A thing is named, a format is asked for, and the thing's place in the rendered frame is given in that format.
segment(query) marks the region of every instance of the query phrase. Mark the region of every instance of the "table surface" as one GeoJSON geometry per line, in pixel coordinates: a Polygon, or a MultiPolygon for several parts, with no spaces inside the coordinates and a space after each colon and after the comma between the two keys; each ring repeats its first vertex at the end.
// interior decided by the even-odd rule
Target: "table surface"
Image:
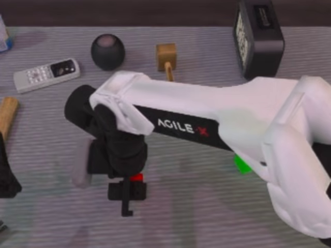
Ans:
{"type": "MultiPolygon", "coordinates": [[[[210,86],[245,83],[236,62],[231,28],[220,27],[20,27],[10,31],[13,50],[0,55],[0,97],[15,96],[21,107],[7,143],[12,170],[23,186],[15,199],[0,200],[0,216],[11,232],[7,247],[143,248],[317,248],[274,213],[266,184],[241,175],[233,153],[172,137],[147,137],[146,201],[131,204],[134,217],[121,217],[120,202],[107,200],[108,179],[76,189],[70,171],[77,142],[86,133],[64,118],[70,93],[82,84],[100,86],[111,72],[92,62],[90,45],[102,33],[126,46],[121,69],[165,79],[156,70],[155,44],[175,42],[178,82],[210,86]],[[23,95],[15,71],[67,57],[76,58],[80,78],[23,95]]],[[[318,75],[331,82],[331,28],[283,28],[285,54],[277,77],[318,75]]]]}

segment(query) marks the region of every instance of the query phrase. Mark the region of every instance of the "red letter x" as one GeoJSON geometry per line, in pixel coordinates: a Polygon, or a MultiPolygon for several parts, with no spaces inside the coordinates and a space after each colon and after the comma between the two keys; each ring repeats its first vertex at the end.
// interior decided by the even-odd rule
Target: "red letter x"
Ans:
{"type": "Polygon", "coordinates": [[[208,134],[206,128],[198,127],[198,131],[200,132],[200,135],[201,135],[201,136],[209,137],[209,134],[208,134]]]}

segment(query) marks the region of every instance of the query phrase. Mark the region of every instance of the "black box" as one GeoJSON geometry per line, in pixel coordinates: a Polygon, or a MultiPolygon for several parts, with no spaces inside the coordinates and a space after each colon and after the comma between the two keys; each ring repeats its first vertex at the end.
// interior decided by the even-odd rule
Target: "black box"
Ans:
{"type": "Polygon", "coordinates": [[[271,1],[240,0],[233,37],[244,78],[276,75],[285,41],[271,1]]]}

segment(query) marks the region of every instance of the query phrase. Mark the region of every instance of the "bottle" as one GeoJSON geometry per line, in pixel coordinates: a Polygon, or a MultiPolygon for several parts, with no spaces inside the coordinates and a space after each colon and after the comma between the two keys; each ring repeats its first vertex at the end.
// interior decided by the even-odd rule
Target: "bottle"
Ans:
{"type": "Polygon", "coordinates": [[[8,31],[2,16],[0,15],[0,53],[12,48],[12,40],[8,35],[8,31]]]}

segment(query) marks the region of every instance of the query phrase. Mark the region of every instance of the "dark background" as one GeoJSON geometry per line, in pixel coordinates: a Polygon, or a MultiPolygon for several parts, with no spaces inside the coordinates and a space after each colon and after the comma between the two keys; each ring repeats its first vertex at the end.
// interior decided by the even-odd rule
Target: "dark background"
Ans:
{"type": "MultiPolygon", "coordinates": [[[[281,26],[331,26],[331,0],[273,0],[281,26]]],[[[8,26],[231,26],[236,0],[0,0],[8,26]]]]}

